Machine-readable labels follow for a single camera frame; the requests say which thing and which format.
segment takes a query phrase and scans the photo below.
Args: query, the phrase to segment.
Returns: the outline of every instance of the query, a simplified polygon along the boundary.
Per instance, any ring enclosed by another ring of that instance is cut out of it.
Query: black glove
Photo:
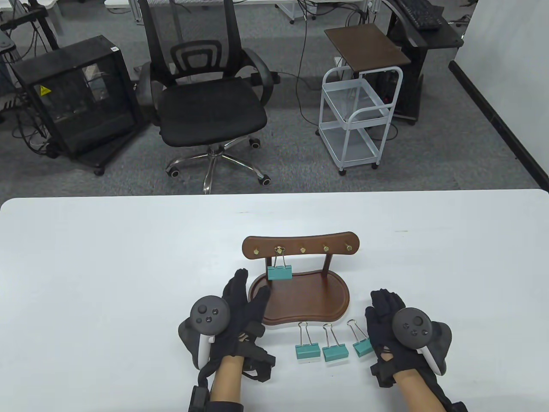
[[[207,377],[219,368],[225,356],[243,356],[242,373],[249,378],[265,382],[271,377],[275,357],[255,345],[256,338],[263,336],[265,332],[261,322],[271,297],[271,289],[269,286],[261,287],[255,298],[248,302],[246,280],[248,271],[238,269],[223,289],[222,298],[229,305],[231,318],[227,328],[215,337],[210,348],[210,360],[198,374],[199,386],[208,386]],[[256,376],[246,373],[251,370],[256,371]]]
[[[234,355],[240,340],[255,342],[256,336],[248,336],[245,332],[251,322],[263,321],[271,289],[269,286],[263,286],[257,291],[255,298],[248,302],[247,280],[248,271],[238,269],[223,289],[222,298],[229,304],[231,319],[227,328],[215,337],[210,349],[210,360],[221,360],[224,356]]]
[[[373,306],[366,308],[366,322],[370,342],[379,363],[385,363],[381,357],[385,352],[393,354],[393,359],[389,361],[392,363],[391,375],[408,369],[430,369],[423,355],[403,346],[393,333],[393,316],[406,307],[402,299],[396,293],[386,289],[373,291],[370,296]]]

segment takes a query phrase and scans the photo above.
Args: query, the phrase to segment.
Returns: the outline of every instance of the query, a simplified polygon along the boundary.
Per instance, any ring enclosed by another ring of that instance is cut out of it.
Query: computer tower
[[[51,135],[51,157],[64,154],[102,174],[144,125],[122,53],[103,36],[12,68]]]

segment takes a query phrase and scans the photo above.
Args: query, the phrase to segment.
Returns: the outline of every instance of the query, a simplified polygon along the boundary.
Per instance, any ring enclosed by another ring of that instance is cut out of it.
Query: black baseboard
[[[494,108],[488,103],[480,91],[475,87],[467,75],[461,70],[455,60],[452,60],[448,68],[463,86],[467,94],[473,99],[480,111],[486,116],[488,121],[500,134],[501,138],[507,143],[509,149],[513,151],[518,160],[530,173],[540,187],[549,192],[549,176],[543,168],[535,161],[532,155],[526,150],[522,143],[517,139],[514,133],[507,127],[505,122],[499,117]]]

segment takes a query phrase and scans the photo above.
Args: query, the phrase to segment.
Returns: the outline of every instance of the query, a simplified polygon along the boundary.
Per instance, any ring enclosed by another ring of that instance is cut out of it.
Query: hand
[[[255,337],[245,335],[244,329],[252,321],[261,323],[265,314],[265,308],[271,296],[269,286],[261,287],[251,302],[248,302],[246,293],[246,281],[248,271],[238,269],[234,277],[229,280],[223,289],[222,298],[231,309],[231,319],[227,328],[216,336],[210,349],[210,360],[221,362],[224,356],[233,355],[237,349],[238,341],[253,341]]]
[[[372,306],[366,308],[366,322],[372,348],[381,361],[392,361],[395,371],[429,367],[425,358],[406,348],[393,333],[393,317],[406,305],[396,293],[386,289],[373,291]]]

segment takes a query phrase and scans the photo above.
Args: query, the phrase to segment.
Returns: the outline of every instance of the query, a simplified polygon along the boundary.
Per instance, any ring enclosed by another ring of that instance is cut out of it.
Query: white wall
[[[549,172],[549,0],[480,0],[456,62]]]

